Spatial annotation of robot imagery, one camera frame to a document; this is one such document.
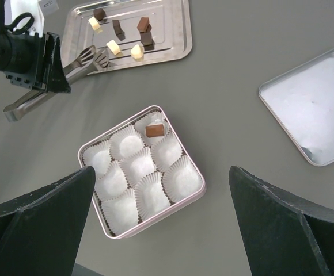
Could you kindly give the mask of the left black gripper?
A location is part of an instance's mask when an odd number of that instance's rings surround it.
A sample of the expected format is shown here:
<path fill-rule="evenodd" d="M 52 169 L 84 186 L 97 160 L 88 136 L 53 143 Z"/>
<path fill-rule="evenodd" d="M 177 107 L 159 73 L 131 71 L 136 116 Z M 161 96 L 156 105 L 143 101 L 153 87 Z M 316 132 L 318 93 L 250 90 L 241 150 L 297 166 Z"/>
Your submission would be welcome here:
<path fill-rule="evenodd" d="M 11 84 L 51 93 L 71 92 L 63 71 L 59 35 L 48 32 L 43 37 L 38 34 L 6 37 L 11 55 L 4 73 Z"/>

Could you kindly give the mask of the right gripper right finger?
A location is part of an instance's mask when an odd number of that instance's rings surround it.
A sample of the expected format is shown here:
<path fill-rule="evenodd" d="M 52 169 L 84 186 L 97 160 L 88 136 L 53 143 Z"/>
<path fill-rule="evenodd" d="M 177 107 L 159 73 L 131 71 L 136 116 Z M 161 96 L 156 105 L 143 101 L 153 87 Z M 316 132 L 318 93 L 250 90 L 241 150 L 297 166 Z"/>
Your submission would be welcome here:
<path fill-rule="evenodd" d="M 334 210 L 244 170 L 229 171 L 252 275 L 334 275 Z"/>

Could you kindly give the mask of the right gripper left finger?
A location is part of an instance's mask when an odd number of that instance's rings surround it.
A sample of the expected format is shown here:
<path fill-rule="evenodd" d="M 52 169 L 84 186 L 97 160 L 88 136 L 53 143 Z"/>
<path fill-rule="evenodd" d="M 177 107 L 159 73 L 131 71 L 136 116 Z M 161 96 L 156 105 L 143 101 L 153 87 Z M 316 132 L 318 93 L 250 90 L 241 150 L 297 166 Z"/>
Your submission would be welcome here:
<path fill-rule="evenodd" d="M 0 204 L 0 275 L 72 275 L 95 185 L 85 166 Z"/>

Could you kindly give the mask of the metal tongs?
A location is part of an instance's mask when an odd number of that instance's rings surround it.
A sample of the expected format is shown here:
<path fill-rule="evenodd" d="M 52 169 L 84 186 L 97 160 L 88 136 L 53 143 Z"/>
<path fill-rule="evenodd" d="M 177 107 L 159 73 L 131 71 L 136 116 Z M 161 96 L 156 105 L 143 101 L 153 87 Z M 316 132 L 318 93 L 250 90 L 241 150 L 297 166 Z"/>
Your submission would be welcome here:
<path fill-rule="evenodd" d="M 64 68 L 64 75 L 68 83 L 72 85 L 90 73 L 105 69 L 108 64 L 109 55 L 107 49 L 96 49 L 95 46 L 91 45 L 85 48 L 74 61 Z M 16 122 L 54 96 L 55 93 L 31 90 L 16 100 L 16 102 L 6 106 L 3 113 L 9 122 Z"/>

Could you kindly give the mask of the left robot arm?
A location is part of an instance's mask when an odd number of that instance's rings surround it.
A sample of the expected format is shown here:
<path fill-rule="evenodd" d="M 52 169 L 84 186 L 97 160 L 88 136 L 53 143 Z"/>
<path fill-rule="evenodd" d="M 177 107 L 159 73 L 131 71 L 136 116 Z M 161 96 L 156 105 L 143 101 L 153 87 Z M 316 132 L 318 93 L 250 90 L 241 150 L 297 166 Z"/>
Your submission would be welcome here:
<path fill-rule="evenodd" d="M 34 22 L 34 12 L 23 11 L 5 25 L 5 1 L 0 1 L 0 71 L 16 86 L 44 93 L 69 93 L 71 88 L 60 56 L 60 36 L 29 34 Z"/>

